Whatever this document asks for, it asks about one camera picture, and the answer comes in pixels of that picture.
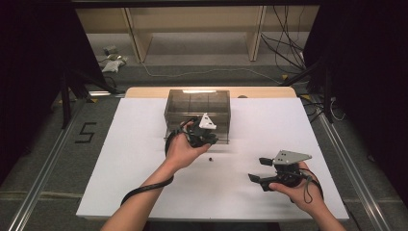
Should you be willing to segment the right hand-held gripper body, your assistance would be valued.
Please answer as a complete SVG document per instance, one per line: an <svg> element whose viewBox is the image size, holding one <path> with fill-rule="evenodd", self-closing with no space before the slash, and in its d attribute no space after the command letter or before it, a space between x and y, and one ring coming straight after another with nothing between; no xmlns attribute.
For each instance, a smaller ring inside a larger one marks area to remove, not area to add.
<svg viewBox="0 0 408 231"><path fill-rule="evenodd" d="M311 158L310 154L280 150L272 160L276 169L277 182L290 188L298 186L302 181L299 163Z"/></svg>

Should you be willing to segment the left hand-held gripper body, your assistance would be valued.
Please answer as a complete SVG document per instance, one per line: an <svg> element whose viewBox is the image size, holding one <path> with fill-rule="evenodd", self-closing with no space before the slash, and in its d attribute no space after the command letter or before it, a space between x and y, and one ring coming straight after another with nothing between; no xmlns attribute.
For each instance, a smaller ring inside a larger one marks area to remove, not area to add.
<svg viewBox="0 0 408 231"><path fill-rule="evenodd" d="M217 126L212 122L207 113L191 118L191 124L187 126L187 136L191 147L201 147L209 143L210 137L215 137Z"/></svg>

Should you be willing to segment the smoky clear plastic drawer box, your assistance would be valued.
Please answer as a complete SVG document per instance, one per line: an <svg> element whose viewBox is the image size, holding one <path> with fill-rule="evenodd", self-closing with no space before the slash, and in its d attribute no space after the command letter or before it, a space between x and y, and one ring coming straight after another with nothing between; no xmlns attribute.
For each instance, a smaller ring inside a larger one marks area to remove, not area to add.
<svg viewBox="0 0 408 231"><path fill-rule="evenodd" d="M205 113L217 126L214 130L218 137L216 144L228 144L231 121L230 92L228 90L197 92L171 90L165 109L165 139L171 133L177 132L182 132L187 136L187 126L191 124L191 118L202 116Z"/></svg>

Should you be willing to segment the person's right hand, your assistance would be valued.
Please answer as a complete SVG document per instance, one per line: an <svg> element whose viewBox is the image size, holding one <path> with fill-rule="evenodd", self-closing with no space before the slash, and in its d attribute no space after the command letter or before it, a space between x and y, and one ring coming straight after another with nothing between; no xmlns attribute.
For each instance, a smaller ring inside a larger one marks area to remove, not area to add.
<svg viewBox="0 0 408 231"><path fill-rule="evenodd" d="M316 175L304 162L300 162L299 167L306 178L298 186L290 188L279 183L270 183L269 187L273 191L285 194L300 210L308 214L313 207L322 206L325 203L317 185Z"/></svg>

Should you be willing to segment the person's left hand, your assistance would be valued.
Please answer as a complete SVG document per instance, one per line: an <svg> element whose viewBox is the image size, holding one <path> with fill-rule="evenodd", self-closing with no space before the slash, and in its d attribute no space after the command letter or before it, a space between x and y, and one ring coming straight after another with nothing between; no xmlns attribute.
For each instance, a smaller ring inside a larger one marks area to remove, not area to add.
<svg viewBox="0 0 408 231"><path fill-rule="evenodd" d="M210 149L208 143L200 147L192 147L184 133L177 134L171 141L164 167L174 173L179 169L188 167L195 159Z"/></svg>

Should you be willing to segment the white table board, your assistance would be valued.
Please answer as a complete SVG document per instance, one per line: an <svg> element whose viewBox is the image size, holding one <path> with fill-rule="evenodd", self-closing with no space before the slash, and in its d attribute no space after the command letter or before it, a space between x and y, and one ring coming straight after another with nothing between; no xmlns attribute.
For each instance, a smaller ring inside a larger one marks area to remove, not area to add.
<svg viewBox="0 0 408 231"><path fill-rule="evenodd" d="M332 214L348 214L332 179L302 102L297 98L231 100L228 144L215 144L164 188L153 220L305 220L279 192L264 192L248 174L271 176L259 158L280 150L310 154L307 165L323 188ZM77 210L82 218L108 218L124 195L137 188L165 158L163 98L123 98Z"/></svg>

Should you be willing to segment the person's dark trousers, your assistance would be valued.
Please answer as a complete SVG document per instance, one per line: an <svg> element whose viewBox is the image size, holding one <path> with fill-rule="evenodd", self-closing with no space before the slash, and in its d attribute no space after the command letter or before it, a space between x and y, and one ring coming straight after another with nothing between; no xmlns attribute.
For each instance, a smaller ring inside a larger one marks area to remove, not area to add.
<svg viewBox="0 0 408 231"><path fill-rule="evenodd" d="M281 231L277 222L148 221L142 231Z"/></svg>

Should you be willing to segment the light wooden table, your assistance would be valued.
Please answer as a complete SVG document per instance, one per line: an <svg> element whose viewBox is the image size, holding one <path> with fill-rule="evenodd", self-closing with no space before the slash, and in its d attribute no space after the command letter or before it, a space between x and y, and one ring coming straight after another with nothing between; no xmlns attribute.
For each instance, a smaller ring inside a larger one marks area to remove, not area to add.
<svg viewBox="0 0 408 231"><path fill-rule="evenodd" d="M229 90L232 98L296 98L291 87L131 87L126 98L167 98L170 90L197 92L203 90Z"/></svg>

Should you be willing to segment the black metal stand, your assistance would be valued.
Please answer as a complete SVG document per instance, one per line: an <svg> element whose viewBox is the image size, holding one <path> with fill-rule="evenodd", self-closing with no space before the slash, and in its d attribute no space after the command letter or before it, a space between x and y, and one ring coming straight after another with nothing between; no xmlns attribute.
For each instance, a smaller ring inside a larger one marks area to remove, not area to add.
<svg viewBox="0 0 408 231"><path fill-rule="evenodd" d="M63 72L60 78L61 98L63 102L63 126L64 129L71 120L71 108L69 92L72 91L78 99L87 99L90 97L90 93L86 88L86 83L91 83L102 90L106 90L111 94L123 93L123 90L117 90L114 87L109 86L105 78L101 80L91 77L86 72L78 69L68 69Z"/></svg>
<svg viewBox="0 0 408 231"><path fill-rule="evenodd" d="M296 74L294 77L285 80L280 87L288 87L298 81L310 77L306 90L309 93L323 93L323 113L330 123L333 122L330 105L332 96L332 75L331 70L324 61L317 61L310 65L302 72Z"/></svg>

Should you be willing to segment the short silver bar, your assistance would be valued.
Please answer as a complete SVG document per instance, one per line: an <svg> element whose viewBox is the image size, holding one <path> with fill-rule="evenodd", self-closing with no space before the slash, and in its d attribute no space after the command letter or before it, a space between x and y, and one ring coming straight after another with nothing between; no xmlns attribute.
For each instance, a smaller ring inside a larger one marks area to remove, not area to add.
<svg viewBox="0 0 408 231"><path fill-rule="evenodd" d="M124 97L125 93L111 93L105 90L92 90L92 91L89 91L89 95L92 97L102 97L102 96Z"/></svg>

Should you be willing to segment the white bag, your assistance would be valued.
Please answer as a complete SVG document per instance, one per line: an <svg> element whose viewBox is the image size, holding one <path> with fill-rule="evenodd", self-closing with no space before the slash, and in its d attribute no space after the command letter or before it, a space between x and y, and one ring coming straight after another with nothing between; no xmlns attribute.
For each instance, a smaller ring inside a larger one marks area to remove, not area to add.
<svg viewBox="0 0 408 231"><path fill-rule="evenodd" d="M103 72L115 72L118 73L119 68L123 65L127 64L127 58L122 57L120 55L118 56L109 56L108 57L108 62L106 65L103 67L102 71Z"/></svg>

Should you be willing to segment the light wooden shelf unit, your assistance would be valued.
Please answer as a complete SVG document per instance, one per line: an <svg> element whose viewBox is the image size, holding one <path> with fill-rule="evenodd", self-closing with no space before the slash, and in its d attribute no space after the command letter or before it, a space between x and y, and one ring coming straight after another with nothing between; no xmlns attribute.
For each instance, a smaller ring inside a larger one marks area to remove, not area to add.
<svg viewBox="0 0 408 231"><path fill-rule="evenodd" d="M88 34L128 34L134 56L144 61L155 33L243 33L248 58L258 56L261 34L277 32L282 24L290 32L309 32L317 6L169 7L79 9Z"/></svg>

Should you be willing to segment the dark curtain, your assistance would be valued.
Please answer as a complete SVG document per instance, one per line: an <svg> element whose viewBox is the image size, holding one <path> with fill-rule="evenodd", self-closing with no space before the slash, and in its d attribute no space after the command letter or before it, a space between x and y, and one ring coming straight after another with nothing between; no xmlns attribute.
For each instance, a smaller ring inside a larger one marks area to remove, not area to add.
<svg viewBox="0 0 408 231"><path fill-rule="evenodd" d="M66 84L105 84L71 0L0 0L0 184Z"/></svg>
<svg viewBox="0 0 408 231"><path fill-rule="evenodd" d="M408 207L408 0L319 0L306 65L323 54L332 93Z"/></svg>

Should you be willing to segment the aluminium floor rail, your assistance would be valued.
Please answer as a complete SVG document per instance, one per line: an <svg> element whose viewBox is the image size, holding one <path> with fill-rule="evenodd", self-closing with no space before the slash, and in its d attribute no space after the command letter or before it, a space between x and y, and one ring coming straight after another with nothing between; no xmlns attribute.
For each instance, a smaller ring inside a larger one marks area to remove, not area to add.
<svg viewBox="0 0 408 231"><path fill-rule="evenodd" d="M324 115L319 115L319 121L322 124L325 133L336 150L336 153L344 167L354 191L356 191L360 202L362 203L370 222L375 231L391 231L391 225L386 220L379 204L376 202L371 190L363 179L357 166L353 163L344 143L335 129L334 125L328 121Z"/></svg>
<svg viewBox="0 0 408 231"><path fill-rule="evenodd" d="M57 163L64 146L66 144L67 138L71 133L72 127L75 124L78 114L81 113L86 104L85 99L78 99L73 106L73 111L71 119L68 121L66 126L61 130L60 134L49 152L45 163L43 164L34 184L31 189L26 193L24 200L16 211L11 224L8 227L8 231L23 231L31 214L36 207L40 194L42 193L48 179Z"/></svg>

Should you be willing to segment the black frame beam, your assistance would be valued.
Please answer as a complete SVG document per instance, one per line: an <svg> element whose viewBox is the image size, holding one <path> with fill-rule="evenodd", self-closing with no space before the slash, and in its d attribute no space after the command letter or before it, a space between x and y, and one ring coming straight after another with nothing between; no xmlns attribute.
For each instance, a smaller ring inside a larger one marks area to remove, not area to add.
<svg viewBox="0 0 408 231"><path fill-rule="evenodd" d="M321 5L325 0L70 0L76 8L155 8Z"/></svg>

